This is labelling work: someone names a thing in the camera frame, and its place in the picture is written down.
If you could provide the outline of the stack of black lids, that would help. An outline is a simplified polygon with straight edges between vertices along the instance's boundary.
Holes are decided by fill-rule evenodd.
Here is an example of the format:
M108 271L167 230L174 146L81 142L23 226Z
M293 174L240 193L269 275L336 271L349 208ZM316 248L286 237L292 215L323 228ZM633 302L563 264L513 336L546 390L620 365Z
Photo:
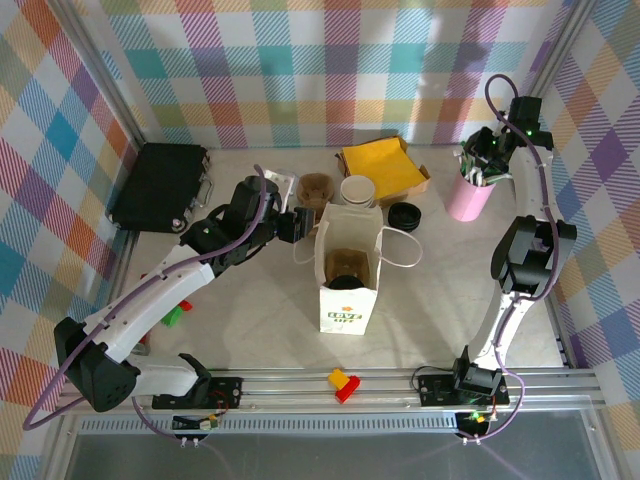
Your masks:
M389 207L387 221L392 228L411 233L421 222L421 210L407 202L396 202Z

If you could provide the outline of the aluminium frame post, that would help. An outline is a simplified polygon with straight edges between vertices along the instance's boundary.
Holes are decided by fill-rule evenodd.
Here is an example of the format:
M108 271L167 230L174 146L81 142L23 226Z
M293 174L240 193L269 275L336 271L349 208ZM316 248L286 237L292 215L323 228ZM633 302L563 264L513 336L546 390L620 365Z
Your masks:
M524 64L514 76L496 74L491 81L507 85L503 95L507 107L515 96L543 98L596 3L597 0L550 0L534 28Z
M85 28L72 0L47 0L47 3L78 52L97 88L103 94L115 118L121 124L123 131L133 145L137 149L141 149L145 144L144 135L121 95L98 47Z

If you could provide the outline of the cardboard napkin box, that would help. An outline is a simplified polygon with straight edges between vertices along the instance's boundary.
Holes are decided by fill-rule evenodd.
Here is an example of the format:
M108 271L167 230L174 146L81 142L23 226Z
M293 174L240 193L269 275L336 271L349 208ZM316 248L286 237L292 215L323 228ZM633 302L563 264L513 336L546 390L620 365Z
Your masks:
M342 150L336 155L336 157L338 158L338 168L340 169L342 175L344 177L348 177L350 176L344 158L341 154ZM429 186L429 182L431 180L431 176L426 168L426 166L424 164L418 165L417 163L414 162L414 164L419 168L420 172L422 173L422 175L425 177L425 180L423 183L421 183L420 185L407 189L401 193L395 194L395 195L390 195L387 197L383 197L381 199L376 199L376 195L375 195L375 200L374 203L379 205L380 207L389 207L391 206L393 203L396 202L400 202L400 201L404 201L409 197L412 196L416 196L419 194L424 193L428 186Z

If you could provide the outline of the white paper takeout bag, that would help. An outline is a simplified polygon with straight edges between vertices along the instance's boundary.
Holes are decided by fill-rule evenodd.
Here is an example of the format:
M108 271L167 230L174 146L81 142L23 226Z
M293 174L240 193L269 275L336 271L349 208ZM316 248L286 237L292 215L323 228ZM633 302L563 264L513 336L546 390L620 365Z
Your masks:
M316 285L319 289L319 331L326 334L362 336L373 314L381 279L381 267L413 268L423 257L423 247L412 234L387 226L379 207L355 207L329 204L316 224L313 256ZM383 236L392 232L403 237L414 257L397 262L383 254ZM334 249L348 248L367 253L370 280L364 288L331 290L325 277L326 256Z

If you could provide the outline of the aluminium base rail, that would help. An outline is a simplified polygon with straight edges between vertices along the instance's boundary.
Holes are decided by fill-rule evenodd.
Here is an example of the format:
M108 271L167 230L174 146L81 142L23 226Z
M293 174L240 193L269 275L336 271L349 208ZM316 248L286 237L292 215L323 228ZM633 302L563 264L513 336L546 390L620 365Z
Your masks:
M344 404L338 403L327 369L215 370L220 377L243 379L239 407L233 414L391 413L423 409L411 387L411 368L349 369L361 379L360 388ZM525 382L524 411L601 408L604 395L589 369L523 368L515 371Z

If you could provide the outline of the black hard case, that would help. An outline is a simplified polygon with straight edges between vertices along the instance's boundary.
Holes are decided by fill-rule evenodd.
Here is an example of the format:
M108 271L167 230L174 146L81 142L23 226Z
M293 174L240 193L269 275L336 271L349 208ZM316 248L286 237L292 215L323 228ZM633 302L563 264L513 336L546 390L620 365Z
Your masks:
M200 145L145 144L107 218L121 230L183 232L209 201L210 166Z

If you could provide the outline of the stack of paper cups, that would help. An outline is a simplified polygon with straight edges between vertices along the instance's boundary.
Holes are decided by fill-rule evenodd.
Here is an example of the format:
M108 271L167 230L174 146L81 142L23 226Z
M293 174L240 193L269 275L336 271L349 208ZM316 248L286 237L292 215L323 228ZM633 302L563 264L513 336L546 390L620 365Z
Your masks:
M374 203L376 188L368 177L350 175L341 182L339 193L345 205L369 208Z

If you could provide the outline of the pink straw holder cup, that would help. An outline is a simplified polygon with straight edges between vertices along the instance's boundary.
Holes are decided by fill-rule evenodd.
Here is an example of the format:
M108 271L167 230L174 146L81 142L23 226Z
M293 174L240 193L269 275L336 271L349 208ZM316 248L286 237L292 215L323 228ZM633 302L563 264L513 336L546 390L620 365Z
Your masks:
M455 220L471 222L478 218L495 186L475 186L457 173L445 209Z

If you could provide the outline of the yellow paper napkins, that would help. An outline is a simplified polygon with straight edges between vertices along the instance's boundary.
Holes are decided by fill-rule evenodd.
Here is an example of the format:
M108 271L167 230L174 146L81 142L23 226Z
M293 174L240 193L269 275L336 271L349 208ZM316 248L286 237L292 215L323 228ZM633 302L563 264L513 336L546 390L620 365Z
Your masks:
M398 136L344 147L342 156L350 175L372 181L376 199L401 193L424 182L425 177L407 154L408 145Z

